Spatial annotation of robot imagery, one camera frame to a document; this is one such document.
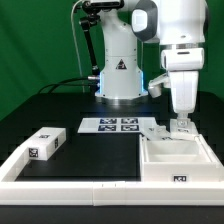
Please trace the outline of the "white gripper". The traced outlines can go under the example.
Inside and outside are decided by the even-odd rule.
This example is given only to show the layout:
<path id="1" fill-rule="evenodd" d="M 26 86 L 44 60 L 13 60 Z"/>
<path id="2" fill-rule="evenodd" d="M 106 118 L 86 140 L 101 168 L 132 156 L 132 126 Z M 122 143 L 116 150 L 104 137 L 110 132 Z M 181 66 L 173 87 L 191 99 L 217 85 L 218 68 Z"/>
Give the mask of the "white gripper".
<path id="1" fill-rule="evenodd" d="M 177 125 L 179 127 L 187 127 L 190 122 L 188 113 L 194 112 L 198 77 L 197 71 L 169 73 L 173 110 L 177 113 Z"/>

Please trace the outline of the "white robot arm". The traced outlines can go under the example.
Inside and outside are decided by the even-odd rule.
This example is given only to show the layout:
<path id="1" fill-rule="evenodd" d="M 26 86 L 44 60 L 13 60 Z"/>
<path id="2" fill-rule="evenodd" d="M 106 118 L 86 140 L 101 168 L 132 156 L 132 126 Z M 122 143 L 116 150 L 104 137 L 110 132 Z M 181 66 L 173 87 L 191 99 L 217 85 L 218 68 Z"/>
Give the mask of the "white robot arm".
<path id="1" fill-rule="evenodd" d="M 85 0 L 82 9 L 89 27 L 100 23 L 105 46 L 105 66 L 99 71 L 102 101 L 133 101 L 158 97 L 171 90 L 175 124 L 186 127 L 194 112 L 199 70 L 204 65 L 206 0 Z M 158 43 L 164 49 L 160 63 L 165 73 L 143 86 L 137 65 L 137 43 Z"/>

